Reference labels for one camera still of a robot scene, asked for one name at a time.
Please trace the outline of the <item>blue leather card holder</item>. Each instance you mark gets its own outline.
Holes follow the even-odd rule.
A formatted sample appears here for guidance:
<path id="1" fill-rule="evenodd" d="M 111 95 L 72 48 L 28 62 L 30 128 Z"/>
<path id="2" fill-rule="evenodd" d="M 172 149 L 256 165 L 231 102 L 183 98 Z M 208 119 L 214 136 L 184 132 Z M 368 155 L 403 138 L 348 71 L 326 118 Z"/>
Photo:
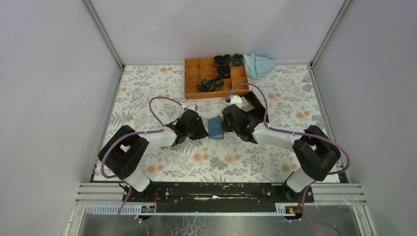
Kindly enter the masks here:
<path id="1" fill-rule="evenodd" d="M 222 126 L 222 117 L 220 115 L 208 120 L 208 137 L 211 140 L 223 140 L 224 131 Z"/>

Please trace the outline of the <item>orange compartment tray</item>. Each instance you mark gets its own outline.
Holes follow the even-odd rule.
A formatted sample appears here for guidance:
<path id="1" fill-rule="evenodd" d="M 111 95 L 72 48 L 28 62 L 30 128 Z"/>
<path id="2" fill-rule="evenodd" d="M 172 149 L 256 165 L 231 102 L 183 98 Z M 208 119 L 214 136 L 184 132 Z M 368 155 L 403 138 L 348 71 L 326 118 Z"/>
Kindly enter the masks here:
<path id="1" fill-rule="evenodd" d="M 244 58 L 241 54 L 185 60 L 184 96 L 207 99 L 241 95 L 249 91 Z"/>

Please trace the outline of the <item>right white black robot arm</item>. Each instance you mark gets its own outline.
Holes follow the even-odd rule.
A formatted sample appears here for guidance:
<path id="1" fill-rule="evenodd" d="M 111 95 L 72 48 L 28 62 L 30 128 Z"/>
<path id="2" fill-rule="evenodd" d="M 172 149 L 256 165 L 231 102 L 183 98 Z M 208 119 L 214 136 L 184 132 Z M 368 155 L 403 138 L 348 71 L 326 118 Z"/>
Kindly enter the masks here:
<path id="1" fill-rule="evenodd" d="M 314 181 L 323 181 L 341 157 L 338 148 L 328 143 L 326 135 L 314 125 L 300 134 L 280 132 L 277 126 L 267 127 L 266 109 L 263 105 L 239 108 L 232 104 L 222 111 L 227 131 L 233 131 L 244 142 L 272 145 L 293 151 L 300 167 L 284 182 L 282 196 L 293 203 L 301 197 L 302 190 Z"/>

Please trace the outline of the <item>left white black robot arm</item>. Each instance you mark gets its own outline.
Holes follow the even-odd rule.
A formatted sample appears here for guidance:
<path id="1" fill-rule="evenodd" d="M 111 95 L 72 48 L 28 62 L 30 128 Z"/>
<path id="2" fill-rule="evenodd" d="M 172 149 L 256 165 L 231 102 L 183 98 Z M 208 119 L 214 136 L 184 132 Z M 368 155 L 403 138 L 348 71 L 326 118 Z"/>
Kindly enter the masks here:
<path id="1" fill-rule="evenodd" d="M 135 131 L 128 125 L 122 126 L 104 145 L 98 159 L 117 178 L 134 189 L 134 196 L 140 202 L 152 197 L 151 180 L 138 167 L 148 149 L 173 147 L 186 139 L 199 140 L 207 137 L 201 116 L 192 109 L 186 109 L 177 120 L 160 130 Z"/>

